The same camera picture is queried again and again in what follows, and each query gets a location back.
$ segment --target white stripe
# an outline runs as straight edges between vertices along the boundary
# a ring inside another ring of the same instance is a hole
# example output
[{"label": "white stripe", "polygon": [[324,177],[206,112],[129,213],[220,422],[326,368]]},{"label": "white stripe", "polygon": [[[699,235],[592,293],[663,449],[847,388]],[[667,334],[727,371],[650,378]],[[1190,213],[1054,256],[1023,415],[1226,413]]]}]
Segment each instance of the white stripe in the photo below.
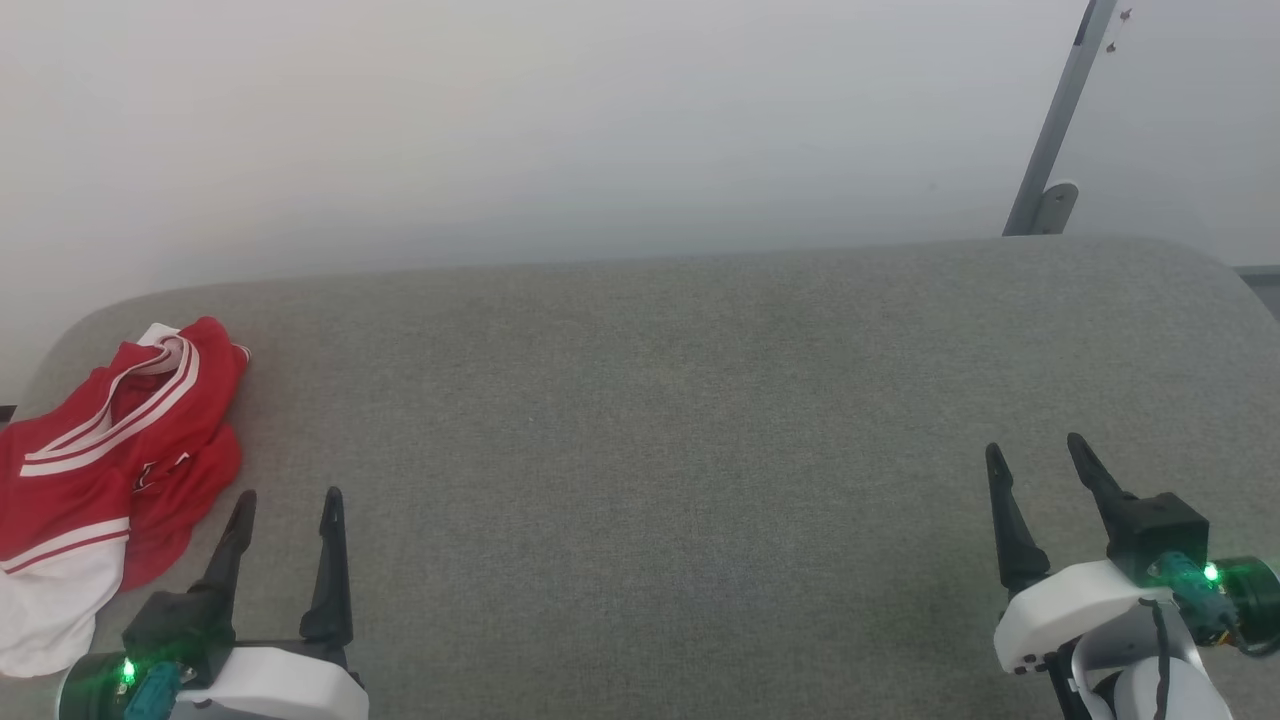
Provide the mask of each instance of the white stripe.
[{"label": "white stripe", "polygon": [[[174,337],[166,338],[164,342],[169,343],[169,342],[173,342],[174,340],[182,340],[182,338],[174,336]],[[160,346],[160,347],[164,347],[165,350],[169,350],[168,345],[164,345],[164,346]],[[159,375],[159,374],[163,374],[163,373],[168,373],[169,370],[173,370],[174,368],[178,366],[179,360],[180,360],[179,355],[172,355],[169,357],[168,363],[160,363],[159,365],[148,365],[146,368],[141,368],[134,374],[137,374],[137,375]]]},{"label": "white stripe", "polygon": [[76,439],[78,436],[81,436],[82,433],[87,432],[90,428],[101,429],[101,425],[102,425],[104,420],[108,424],[110,424],[110,418],[108,418],[108,410],[111,407],[111,397],[115,396],[115,388],[120,384],[120,380],[123,380],[127,375],[129,375],[132,373],[138,373],[140,370],[142,370],[143,368],[150,366],[154,363],[163,363],[163,361],[168,360],[169,356],[173,354],[173,351],[170,351],[168,347],[163,347],[161,350],[164,352],[161,352],[160,355],[152,357],[151,360],[147,360],[146,363],[138,363],[137,365],[134,365],[134,366],[129,368],[128,370],[125,370],[125,372],[120,373],[119,375],[116,375],[115,379],[111,380],[111,388],[109,391],[106,391],[106,401],[102,404],[102,407],[92,418],[90,418],[88,420],[84,420],[76,429],[73,429],[73,430],[63,434],[61,437],[59,437],[54,442],[46,445],[45,447],[41,447],[37,452],[52,452],[52,451],[58,450],[59,446],[65,445],[67,442],[69,442],[72,439]]},{"label": "white stripe", "polygon": [[95,446],[95,445],[97,445],[97,443],[100,443],[102,441],[110,439],[113,434],[118,434],[118,433],[122,432],[120,428],[124,428],[129,423],[133,423],[137,418],[141,418],[141,416],[146,415],[152,407],[155,407],[161,401],[161,398],[165,396],[165,393],[169,392],[169,389],[174,387],[174,383],[179,382],[179,379],[182,378],[182,374],[186,370],[187,365],[191,364],[191,355],[192,355],[192,352],[195,352],[196,347],[189,341],[187,341],[187,340],[183,340],[183,338],[177,338],[177,340],[180,341],[180,343],[182,343],[182,346],[184,348],[187,348],[186,352],[180,352],[180,355],[179,355],[180,359],[178,360],[178,370],[174,373],[174,375],[172,378],[169,378],[169,380],[164,386],[160,387],[160,389],[157,389],[156,392],[151,393],[151,397],[148,397],[146,402],[143,402],[142,405],[137,406],[133,410],[133,413],[129,413],[128,415],[125,415],[119,423],[116,423],[115,425],[113,425],[105,433],[82,437],[78,441],[68,445],[67,447],[60,447],[60,448],[55,448],[55,450],[41,450],[41,451],[36,451],[36,452],[28,452],[27,456],[26,456],[26,459],[28,461],[52,460],[52,459],[56,459],[56,457],[67,457],[69,455],[74,455],[77,452],[82,452],[82,451],[88,450],[92,446]]},{"label": "white stripe", "polygon": [[58,473],[65,473],[68,470],[83,468],[84,465],[88,465],[90,462],[93,462],[99,457],[102,457],[104,455],[110,452],[111,448],[114,448],[115,446],[120,445],[122,442],[129,439],[131,437],[138,434],[143,429],[152,425],[156,420],[163,418],[164,414],[169,411],[170,407],[173,407],[179,400],[182,400],[182,396],[187,395],[187,391],[189,391],[192,386],[196,384],[196,375],[200,372],[200,352],[196,350],[195,345],[188,347],[188,356],[191,357],[191,369],[188,370],[187,377],[183,378],[182,384],[179,384],[173,392],[170,392],[160,405],[156,405],[150,413],[147,413],[138,420],[133,421],[133,424],[125,428],[123,432],[118,433],[115,437],[110,438],[109,441],[96,447],[91,447],[88,450],[84,450],[83,452],[77,452],[76,455],[70,455],[64,460],[58,460],[55,462],[41,462],[37,465],[23,465],[22,470],[18,471],[18,475],[23,478],[37,478],[41,475],[56,475]]},{"label": "white stripe", "polygon": [[0,570],[5,573],[10,568],[17,568],[24,562],[29,562],[41,555],[49,555],[50,552],[56,552],[64,547],[76,544],[78,542],[84,542],[101,536],[110,536],[114,533],[120,533],[129,529],[128,518],[118,518],[115,520],[106,520],[105,523],[95,523],[92,525],[84,525],[83,528],[77,528],[69,533],[63,533],[54,539],[45,541],[36,547],[0,562]]}]

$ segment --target white wall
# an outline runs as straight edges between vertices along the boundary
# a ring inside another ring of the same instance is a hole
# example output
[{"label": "white wall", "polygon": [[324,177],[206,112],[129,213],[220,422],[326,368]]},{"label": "white wall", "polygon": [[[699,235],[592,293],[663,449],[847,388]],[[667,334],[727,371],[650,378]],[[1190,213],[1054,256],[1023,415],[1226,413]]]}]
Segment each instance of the white wall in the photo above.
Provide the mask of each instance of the white wall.
[{"label": "white wall", "polygon": [[1084,5],[9,0],[0,404],[154,290],[998,234]]},{"label": "white wall", "polygon": [[1275,0],[1120,0],[1053,167],[1080,186],[1068,234],[1280,265],[1277,41]]}]

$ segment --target robotic arm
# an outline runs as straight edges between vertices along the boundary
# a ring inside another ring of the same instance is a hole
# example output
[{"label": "robotic arm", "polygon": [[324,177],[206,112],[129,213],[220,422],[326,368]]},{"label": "robotic arm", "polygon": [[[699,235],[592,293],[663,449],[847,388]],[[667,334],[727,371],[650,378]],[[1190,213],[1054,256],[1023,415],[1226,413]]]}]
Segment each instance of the robotic arm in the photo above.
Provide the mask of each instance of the robotic arm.
[{"label": "robotic arm", "polygon": [[1053,575],[1000,447],[987,447],[1000,582],[1010,594],[995,635],[1001,666],[1047,673],[1065,720],[1230,720],[1198,648],[1231,644],[1251,657],[1280,650],[1280,579],[1256,557],[1210,561],[1201,514],[1172,493],[1123,491],[1083,437],[1066,442],[1110,542],[1107,560]]},{"label": "robotic arm", "polygon": [[72,666],[59,720],[367,720],[369,696],[344,651],[353,633],[342,493],[325,497],[300,639],[238,642],[232,628],[256,506],[253,491],[241,495],[205,575],[184,593],[154,593],[124,630],[124,652]]}]

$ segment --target white fabric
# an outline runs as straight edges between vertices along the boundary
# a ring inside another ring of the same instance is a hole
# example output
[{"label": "white fabric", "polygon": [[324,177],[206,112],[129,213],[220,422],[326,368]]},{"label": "white fabric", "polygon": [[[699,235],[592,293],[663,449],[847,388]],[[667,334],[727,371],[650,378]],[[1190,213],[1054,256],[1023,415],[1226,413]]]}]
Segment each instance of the white fabric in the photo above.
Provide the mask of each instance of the white fabric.
[{"label": "white fabric", "polygon": [[88,652],[93,616],[124,577],[125,539],[69,550],[13,575],[0,573],[0,674],[49,675]]},{"label": "white fabric", "polygon": [[142,333],[137,345],[159,345],[161,340],[178,334],[178,328],[170,328],[163,323],[151,323],[147,332]]},{"label": "white fabric", "polygon": [[77,528],[69,533],[63,533],[56,538],[45,541],[22,555],[15,555],[4,562],[0,562],[0,570],[4,570],[5,573],[17,573],[20,571],[23,566],[35,565],[42,556],[54,555],[64,547],[87,544],[95,538],[124,533],[128,532],[128,518],[118,518],[115,520],[84,525],[83,528]]}]

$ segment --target gray couch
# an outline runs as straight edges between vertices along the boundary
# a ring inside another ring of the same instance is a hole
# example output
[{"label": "gray couch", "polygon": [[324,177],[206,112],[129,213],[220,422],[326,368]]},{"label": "gray couch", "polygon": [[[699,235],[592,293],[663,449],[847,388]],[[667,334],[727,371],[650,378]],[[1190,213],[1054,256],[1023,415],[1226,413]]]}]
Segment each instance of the gray couch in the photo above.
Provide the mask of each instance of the gray couch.
[{"label": "gray couch", "polygon": [[[1230,270],[1124,238],[434,269],[108,307],[50,354],[54,407],[151,322],[252,348],[244,466],[97,648],[195,579],[257,488],[236,625],[289,637],[342,487],[372,717],[1057,717],[1002,675],[983,447],[1056,568],[1102,557],[1084,434],[1139,495],[1280,559],[1280,328]],[[1280,665],[1206,653],[1236,717]],[[56,679],[4,680],[45,717]]]}]

